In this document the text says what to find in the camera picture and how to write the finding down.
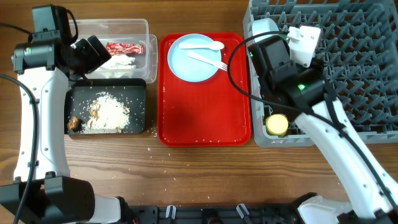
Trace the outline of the red snack wrapper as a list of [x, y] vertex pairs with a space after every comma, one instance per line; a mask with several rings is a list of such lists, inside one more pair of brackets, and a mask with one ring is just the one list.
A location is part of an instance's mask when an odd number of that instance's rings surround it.
[[110, 55], [143, 54], [145, 47], [142, 44], [121, 44], [108, 42], [105, 46]]

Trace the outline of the light blue bowl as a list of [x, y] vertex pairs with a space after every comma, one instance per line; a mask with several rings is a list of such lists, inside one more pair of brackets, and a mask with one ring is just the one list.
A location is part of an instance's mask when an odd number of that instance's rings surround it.
[[252, 34], [258, 35], [265, 32], [279, 31], [277, 24], [270, 18], [259, 19], [252, 23]]

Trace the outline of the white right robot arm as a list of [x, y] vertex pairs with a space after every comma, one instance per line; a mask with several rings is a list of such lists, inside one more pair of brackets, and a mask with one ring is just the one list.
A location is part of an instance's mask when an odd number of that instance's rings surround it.
[[295, 124], [319, 148], [338, 176], [347, 202], [309, 195], [297, 206], [302, 223], [396, 223], [397, 182], [382, 168], [350, 123], [314, 58], [322, 32], [291, 27], [243, 40], [261, 88], [298, 113]]

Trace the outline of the white plastic fork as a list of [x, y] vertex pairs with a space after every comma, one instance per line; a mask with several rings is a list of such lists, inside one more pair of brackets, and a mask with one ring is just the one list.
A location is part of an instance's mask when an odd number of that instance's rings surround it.
[[204, 56], [201, 56], [201, 55], [199, 55], [199, 54], [197, 54], [197, 53], [195, 53], [195, 52], [192, 52], [192, 51], [188, 51], [188, 52], [187, 52], [187, 55], [188, 55], [189, 57], [191, 57], [191, 58], [196, 59], [196, 60], [199, 60], [199, 61], [208, 63], [208, 64], [210, 64], [210, 65], [212, 65], [212, 66], [214, 66], [214, 67], [216, 67], [216, 68], [218, 68], [218, 69], [221, 69], [221, 70], [224, 70], [224, 71], [227, 71], [227, 69], [228, 69], [227, 64], [225, 64], [225, 63], [222, 62], [222, 61], [210, 60], [210, 59], [208, 59], [208, 58], [206, 58], [206, 57], [204, 57]]

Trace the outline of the light blue plate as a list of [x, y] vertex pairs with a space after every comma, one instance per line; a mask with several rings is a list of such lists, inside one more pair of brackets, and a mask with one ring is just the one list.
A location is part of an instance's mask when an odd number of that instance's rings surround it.
[[211, 78], [219, 68], [187, 55], [188, 52], [205, 57], [212, 61], [221, 61], [221, 50], [202, 49], [181, 49], [180, 44], [206, 45], [214, 40], [203, 34], [187, 34], [172, 42], [167, 52], [167, 63], [172, 73], [186, 82], [202, 82]]

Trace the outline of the yellow plastic cup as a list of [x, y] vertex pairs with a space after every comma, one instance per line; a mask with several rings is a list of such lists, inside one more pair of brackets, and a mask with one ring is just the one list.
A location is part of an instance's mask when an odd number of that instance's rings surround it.
[[289, 121], [283, 114], [273, 114], [265, 120], [266, 131], [271, 136], [283, 136], [289, 127]]

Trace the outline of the white plastic spoon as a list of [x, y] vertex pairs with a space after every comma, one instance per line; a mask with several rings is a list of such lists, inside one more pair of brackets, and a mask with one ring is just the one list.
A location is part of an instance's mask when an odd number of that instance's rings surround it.
[[224, 44], [219, 41], [212, 41], [208, 44], [190, 44], [183, 42], [178, 45], [180, 49], [210, 49], [210, 50], [222, 50]]

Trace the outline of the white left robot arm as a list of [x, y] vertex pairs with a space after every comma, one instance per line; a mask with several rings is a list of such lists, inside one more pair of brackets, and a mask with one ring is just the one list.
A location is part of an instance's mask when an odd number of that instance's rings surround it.
[[96, 195], [71, 177], [64, 142], [69, 82], [110, 59], [97, 37], [80, 39], [72, 12], [52, 4], [32, 10], [35, 31], [12, 56], [21, 90], [19, 158], [1, 205], [24, 223], [124, 223], [134, 215], [121, 197]]

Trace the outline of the rice and food leftovers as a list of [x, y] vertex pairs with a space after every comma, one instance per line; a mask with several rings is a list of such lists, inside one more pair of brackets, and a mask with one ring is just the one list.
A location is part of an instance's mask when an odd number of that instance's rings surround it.
[[69, 133], [121, 134], [130, 125], [130, 109], [108, 91], [95, 93], [93, 99], [72, 98], [72, 103]]

